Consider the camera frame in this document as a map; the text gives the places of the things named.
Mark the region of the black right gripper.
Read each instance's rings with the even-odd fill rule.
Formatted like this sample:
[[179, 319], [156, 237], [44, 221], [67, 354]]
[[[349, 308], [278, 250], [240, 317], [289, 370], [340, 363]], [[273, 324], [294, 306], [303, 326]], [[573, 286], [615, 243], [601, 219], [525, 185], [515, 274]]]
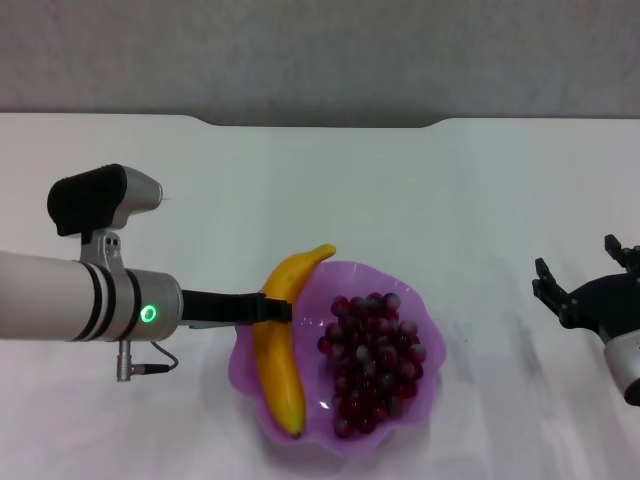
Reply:
[[589, 281], [568, 295], [546, 262], [537, 258], [532, 289], [565, 329], [592, 331], [606, 344], [639, 329], [639, 278], [629, 273], [639, 272], [640, 246], [623, 247], [613, 234], [608, 234], [604, 248], [627, 273]]

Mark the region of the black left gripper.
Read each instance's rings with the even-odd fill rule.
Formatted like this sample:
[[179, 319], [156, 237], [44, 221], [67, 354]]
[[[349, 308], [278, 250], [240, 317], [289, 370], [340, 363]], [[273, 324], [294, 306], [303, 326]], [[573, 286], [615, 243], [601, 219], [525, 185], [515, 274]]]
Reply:
[[293, 306], [264, 293], [221, 294], [183, 290], [181, 326], [192, 329], [254, 325], [268, 321], [289, 324]]

